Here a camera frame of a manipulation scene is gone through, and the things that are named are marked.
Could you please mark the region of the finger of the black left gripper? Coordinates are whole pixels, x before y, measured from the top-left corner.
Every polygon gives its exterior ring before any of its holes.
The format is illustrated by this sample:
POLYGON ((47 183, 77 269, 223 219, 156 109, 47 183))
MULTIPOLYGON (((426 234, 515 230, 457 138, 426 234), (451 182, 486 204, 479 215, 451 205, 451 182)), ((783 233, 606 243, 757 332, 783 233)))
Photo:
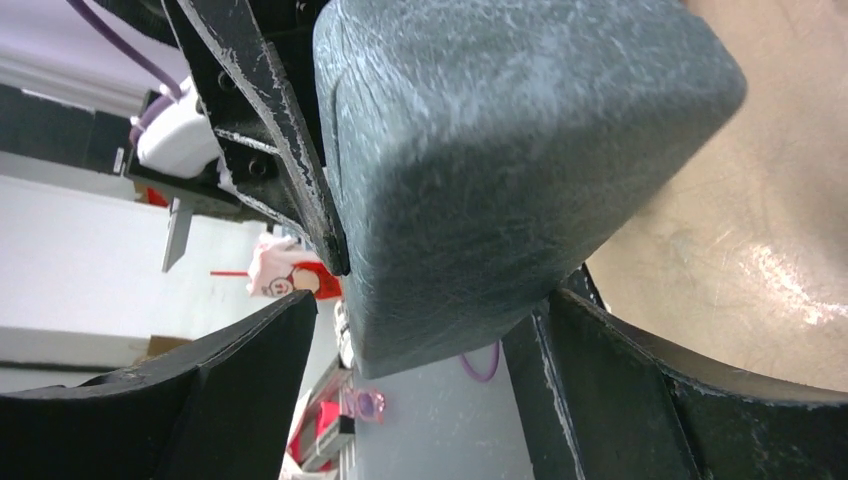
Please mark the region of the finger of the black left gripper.
POLYGON ((236 197, 350 271, 324 172, 313 61, 323 1, 166 1, 236 197))

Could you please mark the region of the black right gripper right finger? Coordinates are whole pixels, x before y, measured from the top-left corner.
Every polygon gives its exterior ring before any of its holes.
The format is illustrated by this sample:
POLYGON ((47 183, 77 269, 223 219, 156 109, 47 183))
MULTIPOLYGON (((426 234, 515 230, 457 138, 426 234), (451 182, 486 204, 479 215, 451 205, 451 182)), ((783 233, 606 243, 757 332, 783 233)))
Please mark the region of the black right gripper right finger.
POLYGON ((843 479, 847 396, 733 367, 569 291, 546 326, 588 479, 843 479))

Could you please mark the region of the grey glasses case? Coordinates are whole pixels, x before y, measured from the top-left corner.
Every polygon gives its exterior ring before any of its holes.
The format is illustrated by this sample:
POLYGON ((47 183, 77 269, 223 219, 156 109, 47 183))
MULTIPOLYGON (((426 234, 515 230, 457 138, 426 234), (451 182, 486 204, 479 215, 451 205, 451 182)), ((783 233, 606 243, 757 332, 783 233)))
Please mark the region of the grey glasses case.
POLYGON ((678 1, 332 1, 313 52, 368 379, 503 337, 747 91, 678 1))

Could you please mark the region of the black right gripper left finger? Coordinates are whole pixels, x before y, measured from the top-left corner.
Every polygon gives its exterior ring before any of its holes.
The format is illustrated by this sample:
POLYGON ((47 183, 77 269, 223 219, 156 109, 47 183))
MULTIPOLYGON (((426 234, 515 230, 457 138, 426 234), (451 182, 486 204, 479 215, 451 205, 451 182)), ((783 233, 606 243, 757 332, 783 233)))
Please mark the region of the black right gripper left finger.
POLYGON ((5 479, 275 479, 317 305, 245 319, 75 387, 1 397, 5 479))

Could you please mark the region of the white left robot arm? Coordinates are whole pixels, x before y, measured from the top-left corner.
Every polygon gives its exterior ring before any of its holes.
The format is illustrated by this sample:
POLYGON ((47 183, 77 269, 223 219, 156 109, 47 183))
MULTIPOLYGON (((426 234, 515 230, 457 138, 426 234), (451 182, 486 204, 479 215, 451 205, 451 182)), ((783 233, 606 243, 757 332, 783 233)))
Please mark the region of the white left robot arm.
POLYGON ((324 172, 313 63, 320 1, 165 1, 189 68, 183 96, 140 135, 140 163, 177 195, 249 207, 349 272, 324 172))

